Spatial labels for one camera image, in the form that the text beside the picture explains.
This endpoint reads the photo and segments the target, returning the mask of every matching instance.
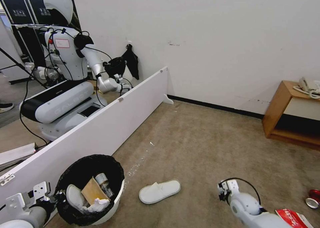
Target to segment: black bag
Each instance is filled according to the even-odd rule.
[[[122,55],[124,60],[127,62],[127,67],[137,80],[139,80],[139,71],[138,71],[138,56],[132,51],[132,45],[128,44],[126,46],[127,51]]]
[[[110,78],[114,78],[115,74],[123,76],[126,69],[126,62],[123,57],[117,57],[110,60],[108,63],[103,62],[103,67]]]
[[[105,216],[113,207],[114,200],[119,194],[122,181],[124,180],[124,173],[120,163],[112,156],[90,155],[77,160],[60,176],[55,194],[60,190],[67,190],[69,184],[73,184],[82,190],[88,181],[99,173],[106,175],[110,182],[109,187],[115,194],[109,206],[101,212],[94,212],[87,215],[73,208],[67,201],[58,202],[57,209],[59,215],[69,224],[74,223],[79,226],[91,225]]]

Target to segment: person's foot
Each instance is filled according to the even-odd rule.
[[[13,103],[1,104],[0,103],[0,113],[11,110],[13,108]]]

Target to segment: white robot head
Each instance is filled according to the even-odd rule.
[[[43,3],[46,9],[50,11],[55,24],[71,23],[73,15],[72,0],[43,0]]]

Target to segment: wooden cabinet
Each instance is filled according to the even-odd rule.
[[[293,89],[282,81],[262,120],[267,138],[320,150],[320,99]]]

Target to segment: telephone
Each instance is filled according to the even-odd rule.
[[[302,77],[299,80],[299,86],[293,87],[295,90],[309,95],[312,99],[320,98],[320,81]]]

